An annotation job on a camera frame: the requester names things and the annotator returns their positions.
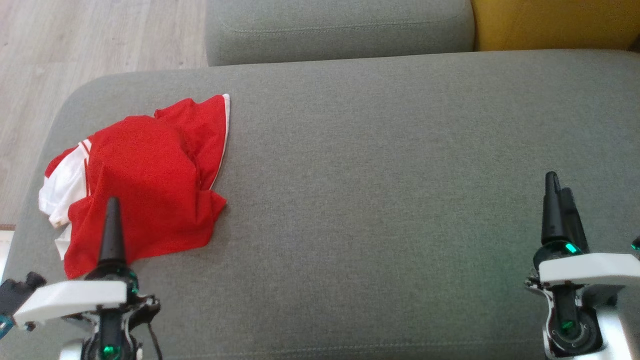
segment wooden floor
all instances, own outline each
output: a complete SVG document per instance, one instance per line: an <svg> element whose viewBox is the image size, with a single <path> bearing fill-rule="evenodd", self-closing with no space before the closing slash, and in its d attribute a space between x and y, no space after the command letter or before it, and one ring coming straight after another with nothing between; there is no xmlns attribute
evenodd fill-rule
<svg viewBox="0 0 640 360"><path fill-rule="evenodd" d="M207 66L204 3L0 0L0 224L18 220L51 122L76 88L107 74Z"/></svg>

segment gray sofa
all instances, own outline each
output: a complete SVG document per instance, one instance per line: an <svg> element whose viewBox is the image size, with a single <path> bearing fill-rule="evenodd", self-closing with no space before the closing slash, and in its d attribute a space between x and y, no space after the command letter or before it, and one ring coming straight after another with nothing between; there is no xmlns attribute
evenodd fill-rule
<svg viewBox="0 0 640 360"><path fill-rule="evenodd" d="M349 39L278 33L281 40L270 35L266 44L225 33L224 24L252 31L243 12L262 19L261 31L278 29L270 22L277 17L295 28L334 18L305 8L288 14L283 3L293 1L270 1L281 5L276 13L245 0L221 5L218 15L229 18L217 19L221 2L212 3L211 65L471 50L472 19L453 13L469 11L466 1L428 3L458 22L441 21L442 28L349 28ZM413 2L376 7L387 3L362 4L395 12ZM410 15L417 22L428 13L398 19ZM354 23L381 22L377 16ZM339 27L348 19L332 21ZM430 42L421 31L460 42ZM413 44L419 37L424 43ZM596 50L101 78L71 95L55 120L4 276L34 270L64 279L56 232L36 206L52 157L127 115L228 92L230 136L214 185L228 206L212 241L133 264L142 291L163 302L154 329L165 359L539 360L546 303L523 283L540 244L544 173L558 171L573 188L593 251L625 252L640 234L639 78L638 54ZM626 289L619 301L635 339L639 295ZM55 359L64 341L83 335L61 321L13 331L0 343L0 359ZM135 335L152 358L146 331Z"/></svg>

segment sofa cushion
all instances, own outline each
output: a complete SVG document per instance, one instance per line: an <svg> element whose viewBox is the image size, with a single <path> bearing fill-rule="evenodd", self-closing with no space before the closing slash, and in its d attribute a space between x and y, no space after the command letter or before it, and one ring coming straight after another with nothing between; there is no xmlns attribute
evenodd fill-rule
<svg viewBox="0 0 640 360"><path fill-rule="evenodd" d="M469 0L209 0L209 65L473 50Z"/></svg>
<svg viewBox="0 0 640 360"><path fill-rule="evenodd" d="M638 54L567 50L101 78L55 120L5 276L64 279L37 207L53 156L126 115L228 92L214 185L228 205L212 241L133 264L162 300L165 359L539 360L546 302L524 280L545 172L572 187L591 250L629 249L639 76ZM636 332L639 295L619 301ZM0 346L7 359L53 359L82 334L53 321Z"/></svg>

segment cable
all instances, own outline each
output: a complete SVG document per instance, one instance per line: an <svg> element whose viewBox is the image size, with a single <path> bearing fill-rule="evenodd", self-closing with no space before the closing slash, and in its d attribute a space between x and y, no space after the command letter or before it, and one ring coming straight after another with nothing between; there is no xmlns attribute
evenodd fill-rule
<svg viewBox="0 0 640 360"><path fill-rule="evenodd" d="M151 341L154 342L154 347L156 348L156 354L158 356L158 360L162 360L162 352L160 351L160 344L158 344L158 338L154 333L154 330L151 329L151 323L147 323L147 327L149 328L149 334L151 335Z"/></svg>

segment white stripe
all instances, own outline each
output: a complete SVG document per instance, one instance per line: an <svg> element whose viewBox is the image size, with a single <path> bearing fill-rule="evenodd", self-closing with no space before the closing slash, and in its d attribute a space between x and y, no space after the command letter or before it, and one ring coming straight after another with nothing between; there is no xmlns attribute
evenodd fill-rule
<svg viewBox="0 0 640 360"><path fill-rule="evenodd" d="M213 189L213 184L216 183L216 179L220 174L220 168L222 167L222 159L225 157L225 151L227 150L227 138L229 138L229 108L231 104L231 99L229 98L229 94L222 94L222 97L225 98L225 143L222 147L222 156L220 157L220 164L218 164L218 172L216 173L216 177L213 179L213 183L211 183L210 190Z"/></svg>

